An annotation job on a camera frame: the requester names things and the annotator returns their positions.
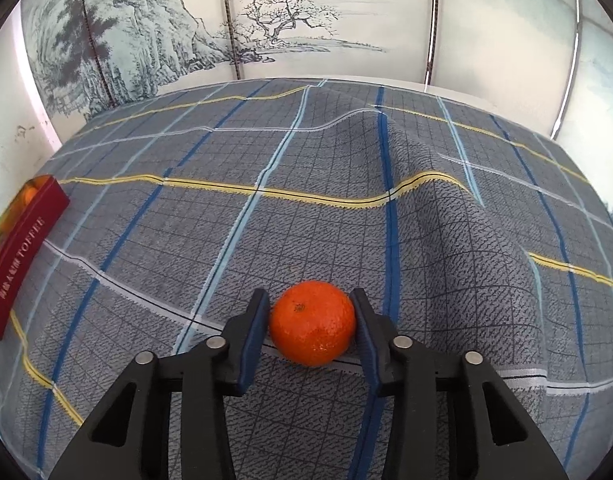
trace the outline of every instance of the mandarin orange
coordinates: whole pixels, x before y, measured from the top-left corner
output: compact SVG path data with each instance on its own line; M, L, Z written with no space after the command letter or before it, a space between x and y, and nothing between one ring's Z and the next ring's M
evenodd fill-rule
M269 331L275 346L291 361L323 365L349 348L355 332L353 304L330 283L298 283L273 307Z

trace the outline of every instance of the bolt head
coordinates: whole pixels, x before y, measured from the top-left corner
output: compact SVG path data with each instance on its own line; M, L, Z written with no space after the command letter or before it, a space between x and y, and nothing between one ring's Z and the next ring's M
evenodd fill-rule
M141 351L138 355L136 355L136 363L139 365L146 365L153 360L153 352L149 350Z
M413 339L408 335L399 335L393 338L393 344L398 348L411 348Z
M209 348L222 348L224 345L226 345L226 339L224 339L221 335L215 335L206 340L206 346Z
M482 357L482 354L474 351L467 352L465 354L465 359L467 360L467 363L471 365L480 365L482 364L482 361L485 360L485 358Z

